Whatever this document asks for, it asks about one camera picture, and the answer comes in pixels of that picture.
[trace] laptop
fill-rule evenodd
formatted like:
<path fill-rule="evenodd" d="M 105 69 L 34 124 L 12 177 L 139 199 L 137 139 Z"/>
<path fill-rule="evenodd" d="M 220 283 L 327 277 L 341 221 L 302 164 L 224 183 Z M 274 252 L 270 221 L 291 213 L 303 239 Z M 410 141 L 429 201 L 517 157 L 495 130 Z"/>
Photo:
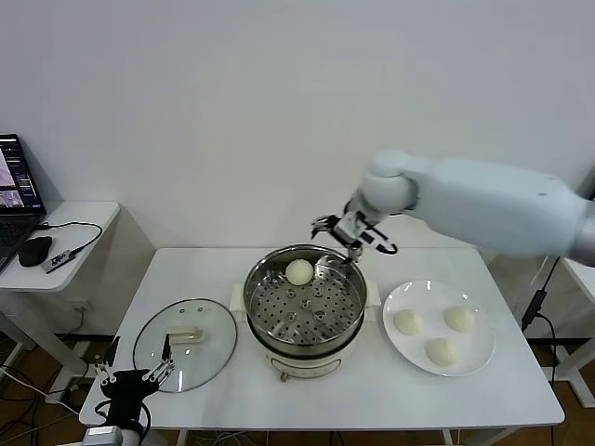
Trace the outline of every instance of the laptop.
<path fill-rule="evenodd" d="M 45 216 L 19 137 L 0 135 L 0 271 Z"/>

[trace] floor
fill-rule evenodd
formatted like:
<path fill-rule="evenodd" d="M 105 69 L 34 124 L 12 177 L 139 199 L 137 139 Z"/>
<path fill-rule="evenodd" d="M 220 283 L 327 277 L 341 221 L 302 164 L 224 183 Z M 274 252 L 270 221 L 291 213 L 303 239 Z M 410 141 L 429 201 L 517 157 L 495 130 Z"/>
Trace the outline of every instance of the floor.
<path fill-rule="evenodd" d="M 3 361 L 10 351 L 12 342 L 0 339 L 0 361 Z M 105 343 L 92 343 L 86 354 L 86 359 L 94 361 L 96 355 L 105 349 Z M 569 351 L 574 351 L 576 346 L 568 346 Z M 547 347 L 534 347 L 542 365 L 551 364 L 551 353 Z M 31 352 L 20 354 L 14 367 L 29 377 L 36 387 L 48 389 L 51 379 L 59 370 L 59 365 L 49 357 L 41 348 Z M 591 388 L 595 388 L 595 363 L 583 369 L 583 375 Z M 555 444 L 558 446 L 577 446 L 595 444 L 595 409 L 583 409 L 578 403 L 572 389 L 566 383 L 556 383 L 556 393 L 562 402 L 566 412 L 566 420 L 554 429 Z M 0 398 L 28 399 L 33 392 L 7 377 L 0 381 Z M 71 395 L 72 405 L 80 406 L 85 397 L 83 390 Z M 14 426 L 7 426 L 11 420 L 19 419 L 22 423 Z M 80 441 L 85 428 L 78 423 L 75 416 L 66 416 L 68 413 L 55 404 L 45 404 L 43 400 L 33 401 L 6 401 L 0 400 L 0 446 L 56 446 L 62 443 Z M 36 437 L 31 434 L 16 437 L 27 432 L 31 426 L 42 426 L 46 423 L 58 420 L 57 423 L 44 427 L 37 431 Z M 176 444 L 178 432 L 161 431 L 160 434 L 169 444 Z M 194 432 L 188 437 L 187 444 L 190 446 L 212 446 L 218 433 L 216 432 Z M 460 442 L 468 439 L 473 432 L 460 432 Z M 265 446 L 267 444 L 265 432 L 250 432 L 248 437 L 236 437 L 241 445 Z M 452 431 L 453 440 L 456 444 L 457 432 Z M 443 444 L 439 432 L 341 432 L 341 438 L 345 446 L 401 446 L 401 445 L 433 445 Z M 337 433 L 331 435 L 329 432 L 271 432 L 269 435 L 269 446 L 343 446 L 341 438 Z M 229 438 L 223 444 L 235 445 L 238 442 Z M 547 445 L 549 444 L 549 428 L 535 427 L 524 428 L 513 435 L 501 440 L 498 446 L 517 445 Z"/>

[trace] computer mouse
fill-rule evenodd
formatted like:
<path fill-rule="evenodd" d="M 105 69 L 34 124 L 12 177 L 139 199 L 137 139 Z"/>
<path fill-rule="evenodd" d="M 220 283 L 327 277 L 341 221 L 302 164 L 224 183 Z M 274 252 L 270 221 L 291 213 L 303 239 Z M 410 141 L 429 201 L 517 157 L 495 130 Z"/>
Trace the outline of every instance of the computer mouse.
<path fill-rule="evenodd" d="M 19 263 L 23 267 L 34 267 L 47 258 L 52 245 L 51 237 L 35 237 L 23 243 L 19 249 Z"/>

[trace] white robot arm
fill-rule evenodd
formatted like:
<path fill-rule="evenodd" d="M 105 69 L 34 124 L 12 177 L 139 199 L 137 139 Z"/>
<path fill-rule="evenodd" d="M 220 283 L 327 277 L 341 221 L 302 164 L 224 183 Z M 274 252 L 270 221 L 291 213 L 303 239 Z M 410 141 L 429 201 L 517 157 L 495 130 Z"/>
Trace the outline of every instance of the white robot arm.
<path fill-rule="evenodd" d="M 378 154 L 342 217 L 313 222 L 356 259 L 363 244 L 396 247 L 374 226 L 389 215 L 424 220 L 444 235 L 509 256 L 566 256 L 595 266 L 595 203 L 556 177 L 503 164 Z"/>

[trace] power outlet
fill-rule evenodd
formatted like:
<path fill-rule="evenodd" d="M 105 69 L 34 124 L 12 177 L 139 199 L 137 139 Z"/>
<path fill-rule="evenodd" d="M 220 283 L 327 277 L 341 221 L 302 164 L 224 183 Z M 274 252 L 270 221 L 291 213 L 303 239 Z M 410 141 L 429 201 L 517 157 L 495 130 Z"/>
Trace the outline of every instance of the power outlet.
<path fill-rule="evenodd" d="M 69 303 L 73 306 L 74 311 L 77 311 L 79 313 L 89 313 L 93 311 L 93 306 L 91 305 L 91 302 L 88 300 L 71 300 Z"/>

